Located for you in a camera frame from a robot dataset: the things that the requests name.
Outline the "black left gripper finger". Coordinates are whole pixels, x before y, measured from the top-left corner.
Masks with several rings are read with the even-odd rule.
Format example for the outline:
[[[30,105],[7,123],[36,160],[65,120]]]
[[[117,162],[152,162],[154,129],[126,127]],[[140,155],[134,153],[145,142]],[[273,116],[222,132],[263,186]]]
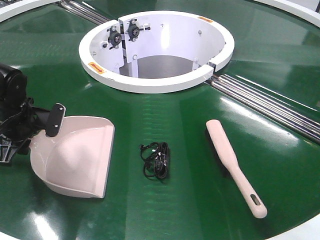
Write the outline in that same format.
[[[18,146],[12,140],[0,137],[0,164],[3,166],[11,166],[12,158],[18,151]]]

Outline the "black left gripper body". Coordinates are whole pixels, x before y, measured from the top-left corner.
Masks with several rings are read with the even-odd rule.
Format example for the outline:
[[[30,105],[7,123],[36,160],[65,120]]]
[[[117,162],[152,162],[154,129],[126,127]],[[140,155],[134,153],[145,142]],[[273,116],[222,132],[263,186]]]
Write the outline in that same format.
[[[12,114],[0,124],[0,136],[17,144],[16,154],[26,155],[29,151],[31,138],[38,132],[33,125],[36,119],[33,104],[33,98],[26,98],[18,112]]]

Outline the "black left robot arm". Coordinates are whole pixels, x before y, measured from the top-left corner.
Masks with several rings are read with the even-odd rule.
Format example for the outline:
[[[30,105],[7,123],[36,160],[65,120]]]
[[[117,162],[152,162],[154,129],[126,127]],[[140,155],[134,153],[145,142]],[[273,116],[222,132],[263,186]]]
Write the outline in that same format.
[[[28,78],[19,69],[0,65],[0,164],[9,166],[12,158],[29,145],[36,132],[34,99],[27,96]]]

